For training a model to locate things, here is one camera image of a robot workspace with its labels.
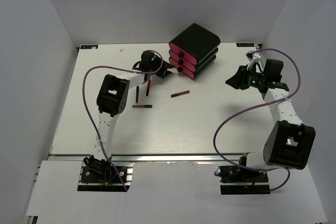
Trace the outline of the red lip gloss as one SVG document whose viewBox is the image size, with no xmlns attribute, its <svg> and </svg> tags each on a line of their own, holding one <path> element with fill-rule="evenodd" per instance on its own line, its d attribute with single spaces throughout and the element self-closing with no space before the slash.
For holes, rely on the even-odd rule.
<svg viewBox="0 0 336 224">
<path fill-rule="evenodd" d="M 146 96 L 149 96 L 149 92 L 150 92 L 150 85 L 151 85 L 151 80 L 148 80 L 147 82 L 147 86 L 146 86 Z"/>
</svg>

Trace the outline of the dark lip gloss vertical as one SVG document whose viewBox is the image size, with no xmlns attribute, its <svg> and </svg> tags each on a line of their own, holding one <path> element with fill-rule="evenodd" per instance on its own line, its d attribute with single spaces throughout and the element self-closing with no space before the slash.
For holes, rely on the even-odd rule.
<svg viewBox="0 0 336 224">
<path fill-rule="evenodd" d="M 140 89 L 140 87 L 137 86 L 137 87 L 136 87 L 136 97 L 135 97 L 135 103 L 136 103 L 136 104 L 139 103 L 139 89 Z"/>
</svg>

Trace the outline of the red lip gloss tube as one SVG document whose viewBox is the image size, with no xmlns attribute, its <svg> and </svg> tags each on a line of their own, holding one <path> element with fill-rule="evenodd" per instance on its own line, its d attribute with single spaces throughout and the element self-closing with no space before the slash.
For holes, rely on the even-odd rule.
<svg viewBox="0 0 336 224">
<path fill-rule="evenodd" d="M 171 94 L 171 98 L 179 97 L 179 96 L 186 95 L 186 94 L 189 94 L 189 93 L 190 93 L 189 90 L 178 92 L 178 93 L 174 93 L 174 94 Z"/>
</svg>

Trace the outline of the black pink drawer organizer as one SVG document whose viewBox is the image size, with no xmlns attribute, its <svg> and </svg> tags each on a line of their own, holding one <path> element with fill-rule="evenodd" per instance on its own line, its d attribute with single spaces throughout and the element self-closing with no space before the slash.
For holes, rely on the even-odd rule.
<svg viewBox="0 0 336 224">
<path fill-rule="evenodd" d="M 220 43 L 216 34 L 193 23 L 169 42 L 169 62 L 194 80 L 216 59 Z"/>
</svg>

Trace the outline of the horizontal lip gloss tube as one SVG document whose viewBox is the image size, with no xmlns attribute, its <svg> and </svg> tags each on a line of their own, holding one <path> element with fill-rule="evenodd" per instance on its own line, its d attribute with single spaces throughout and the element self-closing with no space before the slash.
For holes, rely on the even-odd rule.
<svg viewBox="0 0 336 224">
<path fill-rule="evenodd" d="M 151 104 L 144 104 L 144 105 L 132 105 L 132 108 L 144 108 L 144 109 L 150 109 L 150 108 L 153 108 L 153 105 Z"/>
</svg>

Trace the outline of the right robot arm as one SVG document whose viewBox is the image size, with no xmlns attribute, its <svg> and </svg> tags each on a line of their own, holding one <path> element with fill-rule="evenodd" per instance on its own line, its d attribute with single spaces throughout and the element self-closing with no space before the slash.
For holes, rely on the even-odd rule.
<svg viewBox="0 0 336 224">
<path fill-rule="evenodd" d="M 262 72 L 257 72 L 258 65 L 252 61 L 249 65 L 239 66 L 226 81 L 234 89 L 256 88 L 275 123 L 263 150 L 248 153 L 240 159 L 237 175 L 245 182 L 255 177 L 256 169 L 304 169 L 316 136 L 315 129 L 305 125 L 297 116 L 288 97 L 289 88 L 281 82 L 283 62 L 268 59 Z"/>
</svg>

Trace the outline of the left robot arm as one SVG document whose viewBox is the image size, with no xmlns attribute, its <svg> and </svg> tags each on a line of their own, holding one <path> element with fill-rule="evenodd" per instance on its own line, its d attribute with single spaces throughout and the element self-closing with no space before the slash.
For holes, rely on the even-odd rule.
<svg viewBox="0 0 336 224">
<path fill-rule="evenodd" d="M 161 79 L 168 77 L 172 68 L 158 52 L 146 50 L 131 70 L 123 70 L 125 74 L 104 77 L 97 97 L 99 123 L 94 125 L 97 138 L 92 157 L 103 162 L 111 158 L 114 129 L 119 115 L 126 108 L 129 90 L 147 83 L 152 75 Z"/>
</svg>

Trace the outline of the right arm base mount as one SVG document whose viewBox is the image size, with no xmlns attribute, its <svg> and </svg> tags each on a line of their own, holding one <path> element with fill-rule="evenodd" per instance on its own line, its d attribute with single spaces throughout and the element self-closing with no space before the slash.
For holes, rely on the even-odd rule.
<svg viewBox="0 0 336 224">
<path fill-rule="evenodd" d="M 220 178 L 222 195 L 270 194 L 267 174 L 253 172 L 237 166 L 219 166 L 214 176 Z"/>
</svg>

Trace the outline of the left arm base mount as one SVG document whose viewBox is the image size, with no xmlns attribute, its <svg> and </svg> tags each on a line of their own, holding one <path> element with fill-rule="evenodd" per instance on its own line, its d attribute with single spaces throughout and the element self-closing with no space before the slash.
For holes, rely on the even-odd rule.
<svg viewBox="0 0 336 224">
<path fill-rule="evenodd" d="M 116 166 L 93 156 L 85 157 L 82 162 L 77 191 L 126 192 L 131 185 L 131 167 Z"/>
</svg>

